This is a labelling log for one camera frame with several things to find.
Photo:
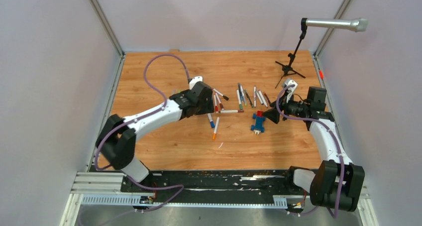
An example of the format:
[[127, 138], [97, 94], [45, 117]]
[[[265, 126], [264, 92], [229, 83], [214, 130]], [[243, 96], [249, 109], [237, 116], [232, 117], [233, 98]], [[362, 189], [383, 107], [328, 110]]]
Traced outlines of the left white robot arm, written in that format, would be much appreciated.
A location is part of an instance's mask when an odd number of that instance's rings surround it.
[[169, 123], [213, 112], [212, 88], [203, 81], [192, 82], [188, 90], [142, 113], [111, 115], [97, 138], [96, 148], [113, 169], [133, 179], [133, 186], [146, 193], [152, 188], [152, 179], [149, 169], [135, 156], [136, 142]]

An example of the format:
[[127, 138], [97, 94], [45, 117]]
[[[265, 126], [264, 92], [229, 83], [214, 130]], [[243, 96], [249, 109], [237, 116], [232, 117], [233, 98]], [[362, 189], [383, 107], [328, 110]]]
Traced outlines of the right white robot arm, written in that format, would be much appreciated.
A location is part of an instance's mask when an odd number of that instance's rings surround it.
[[321, 164], [316, 172], [290, 167], [284, 188], [291, 195], [304, 189], [312, 205], [328, 209], [333, 218], [340, 211], [353, 212], [358, 205], [365, 171], [348, 157], [337, 135], [334, 117], [325, 111], [326, 89], [310, 87], [304, 101], [294, 100], [295, 89], [292, 83], [284, 86], [264, 116], [274, 123], [287, 119], [303, 121], [317, 144]]

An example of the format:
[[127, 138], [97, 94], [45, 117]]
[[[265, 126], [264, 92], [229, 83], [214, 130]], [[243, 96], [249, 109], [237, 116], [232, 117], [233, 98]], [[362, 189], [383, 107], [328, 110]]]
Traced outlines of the navy cap marker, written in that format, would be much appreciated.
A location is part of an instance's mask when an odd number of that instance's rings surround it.
[[261, 98], [261, 96], [260, 96], [259, 92], [256, 92], [256, 95], [257, 95], [257, 97], [258, 97], [258, 99], [259, 99], [260, 104], [261, 104], [261, 105], [264, 105], [264, 102], [263, 102], [263, 100], [262, 100], [262, 98]]

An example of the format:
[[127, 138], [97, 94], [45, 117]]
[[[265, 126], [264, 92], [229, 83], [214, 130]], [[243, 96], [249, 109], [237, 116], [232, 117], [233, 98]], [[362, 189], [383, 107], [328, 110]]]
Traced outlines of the clear cap grey pen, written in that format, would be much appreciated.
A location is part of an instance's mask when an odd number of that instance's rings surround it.
[[238, 85], [238, 91], [239, 91], [239, 98], [240, 98], [240, 101], [241, 101], [241, 103], [244, 103], [244, 98], [243, 98], [243, 93], [242, 93], [241, 84], [240, 84], [240, 83], [237, 83], [237, 85]]

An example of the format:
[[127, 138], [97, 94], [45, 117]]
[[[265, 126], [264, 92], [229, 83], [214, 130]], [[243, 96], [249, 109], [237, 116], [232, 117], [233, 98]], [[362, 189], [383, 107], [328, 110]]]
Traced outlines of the dark green cap pen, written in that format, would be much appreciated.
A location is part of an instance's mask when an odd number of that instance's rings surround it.
[[244, 91], [244, 94], [245, 94], [246, 98], [248, 99], [248, 101], [249, 101], [249, 103], [250, 103], [251, 107], [252, 107], [252, 108], [254, 108], [254, 104], [253, 104], [253, 102], [252, 102], [252, 100], [251, 100], [251, 98], [250, 98], [250, 96], [249, 96], [249, 94], [248, 94], [247, 90], [246, 90], [246, 89], [244, 89], [243, 91]]

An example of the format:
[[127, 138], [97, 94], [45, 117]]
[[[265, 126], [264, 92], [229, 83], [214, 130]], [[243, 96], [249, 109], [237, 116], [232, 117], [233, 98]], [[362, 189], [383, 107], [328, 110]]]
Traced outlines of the purple tip white marker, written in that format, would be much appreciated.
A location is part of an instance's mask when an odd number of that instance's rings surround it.
[[261, 100], [262, 100], [262, 102], [263, 102], [263, 105], [264, 105], [266, 108], [268, 108], [268, 105], [267, 105], [267, 103], [266, 103], [266, 100], [265, 100], [265, 98], [264, 98], [263, 93], [261, 92], [261, 90], [259, 90], [259, 91], [258, 91], [258, 93], [259, 93], [259, 95], [260, 95], [260, 97], [261, 97]]

